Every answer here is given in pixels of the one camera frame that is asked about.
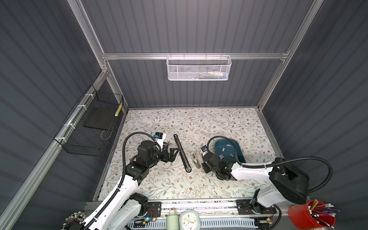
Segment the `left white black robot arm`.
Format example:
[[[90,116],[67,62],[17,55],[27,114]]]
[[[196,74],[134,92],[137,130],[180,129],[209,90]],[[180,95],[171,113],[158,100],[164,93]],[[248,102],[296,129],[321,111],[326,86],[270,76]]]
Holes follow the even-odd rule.
[[[150,169],[159,162],[174,162],[178,148],[169,148],[164,133],[150,135],[137,148],[130,163],[123,163],[123,172],[117,185],[89,216],[83,212],[71,214],[63,224],[64,230],[122,230],[135,217],[144,217],[149,208],[148,198],[136,192]]]

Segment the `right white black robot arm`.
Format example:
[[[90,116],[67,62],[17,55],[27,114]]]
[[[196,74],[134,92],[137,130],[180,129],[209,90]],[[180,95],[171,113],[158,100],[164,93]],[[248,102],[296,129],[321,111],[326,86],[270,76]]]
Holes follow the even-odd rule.
[[[320,157],[303,156],[290,160],[275,158],[269,163],[254,164],[241,162],[237,151],[234,152],[233,161],[225,162],[209,150],[209,145],[202,146],[201,153],[205,173],[213,172],[219,180],[257,180],[267,183],[267,187],[255,191],[250,202],[255,213],[286,201],[304,205],[307,195],[324,187],[333,176],[332,165]],[[294,162],[307,160],[319,161],[328,168],[326,178],[314,188],[308,188],[309,176],[293,165]]]

